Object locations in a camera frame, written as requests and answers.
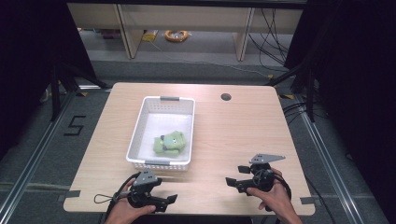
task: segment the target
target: black curtain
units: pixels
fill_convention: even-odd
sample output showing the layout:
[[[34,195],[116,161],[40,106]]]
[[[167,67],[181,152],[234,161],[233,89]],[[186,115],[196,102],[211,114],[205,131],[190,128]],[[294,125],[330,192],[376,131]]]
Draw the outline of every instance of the black curtain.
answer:
[[[50,84],[55,64],[95,74],[66,3],[3,0],[0,17],[1,160],[22,141],[19,135]]]
[[[396,223],[396,4],[344,2],[346,13],[326,42],[326,54],[317,55],[314,76],[348,152],[389,222]],[[290,68],[304,59],[320,29],[317,21],[323,21],[316,12],[304,15],[291,43]]]

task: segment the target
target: white cable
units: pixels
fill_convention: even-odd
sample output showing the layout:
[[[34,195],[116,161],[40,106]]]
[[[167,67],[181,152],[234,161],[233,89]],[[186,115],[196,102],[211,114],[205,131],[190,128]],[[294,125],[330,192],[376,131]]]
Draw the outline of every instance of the white cable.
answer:
[[[160,52],[165,53],[165,52],[163,52],[162,49],[160,49],[158,46],[156,46],[152,41],[149,41],[149,43],[151,43],[152,46],[154,46],[154,48],[158,49]],[[249,73],[256,73],[256,74],[259,74],[259,75],[261,75],[261,76],[263,76],[263,77],[269,78],[267,75],[265,75],[265,74],[263,74],[263,73],[260,73],[260,72],[258,72],[258,71],[245,70],[245,69],[237,68],[237,67],[234,67],[234,66],[231,66],[231,65],[218,64],[218,63],[209,63],[209,62],[195,62],[195,61],[189,61],[189,60],[185,60],[185,59],[172,58],[172,57],[167,56],[166,53],[164,54],[164,57],[166,57],[166,58],[168,58],[168,59],[170,59],[170,60],[181,61],[181,62],[186,62],[186,63],[207,63],[207,64],[214,64],[214,65],[217,65],[217,66],[231,67],[231,68],[233,68],[233,69],[235,69],[235,70],[238,70],[238,71],[249,72]]]

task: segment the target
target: black tape mark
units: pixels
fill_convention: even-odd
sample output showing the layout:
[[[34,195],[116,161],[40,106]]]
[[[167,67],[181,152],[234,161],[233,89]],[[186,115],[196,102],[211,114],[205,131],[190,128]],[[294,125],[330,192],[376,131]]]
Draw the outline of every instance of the black tape mark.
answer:
[[[69,123],[69,128],[78,128],[78,132],[77,133],[64,133],[64,136],[79,136],[84,125],[74,125],[73,122],[75,119],[85,119],[86,117],[87,116],[74,116]]]

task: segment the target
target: human hand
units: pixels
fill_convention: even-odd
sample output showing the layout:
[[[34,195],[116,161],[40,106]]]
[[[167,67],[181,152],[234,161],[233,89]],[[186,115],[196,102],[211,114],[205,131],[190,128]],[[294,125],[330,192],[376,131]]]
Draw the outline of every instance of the human hand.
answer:
[[[282,173],[275,168],[272,168],[274,173],[282,176]],[[268,192],[261,191],[255,188],[248,188],[247,193],[262,199],[259,209],[262,210],[266,205],[270,207],[276,216],[287,224],[303,223],[294,211],[288,193],[279,180],[274,180],[274,186]]]
[[[122,191],[128,190],[134,183],[134,179],[129,181]],[[140,208],[132,207],[126,198],[119,199],[114,205],[106,220],[106,224],[130,224],[137,218],[155,211],[154,205],[147,205]]]

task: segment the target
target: white plastic basket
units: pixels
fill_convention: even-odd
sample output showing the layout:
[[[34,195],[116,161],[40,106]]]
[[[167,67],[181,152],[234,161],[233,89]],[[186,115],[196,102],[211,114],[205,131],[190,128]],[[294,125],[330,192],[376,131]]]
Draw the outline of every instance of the white plastic basket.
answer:
[[[187,171],[191,161],[195,101],[191,98],[147,96],[134,126],[126,160],[136,169]],[[176,156],[159,155],[153,150],[154,138],[179,131],[186,146]]]

